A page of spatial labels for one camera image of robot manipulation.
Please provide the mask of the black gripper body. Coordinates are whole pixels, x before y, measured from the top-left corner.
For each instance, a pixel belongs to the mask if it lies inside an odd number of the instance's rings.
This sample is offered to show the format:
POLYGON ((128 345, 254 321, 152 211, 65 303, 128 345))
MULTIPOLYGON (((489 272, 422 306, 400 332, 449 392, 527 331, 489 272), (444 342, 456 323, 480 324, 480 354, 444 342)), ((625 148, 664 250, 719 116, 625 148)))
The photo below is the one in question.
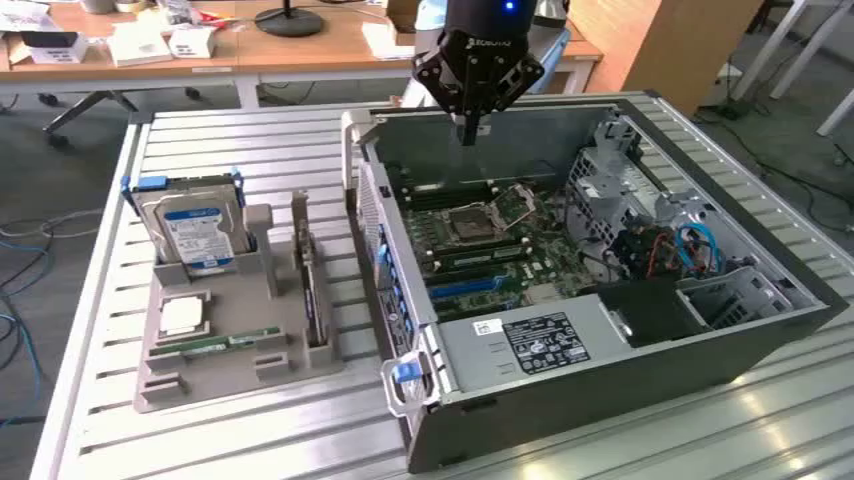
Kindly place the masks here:
POLYGON ((465 111, 470 57, 509 59, 531 54, 528 32, 533 9, 532 1, 466 0, 446 4, 438 50, 462 84, 465 111))

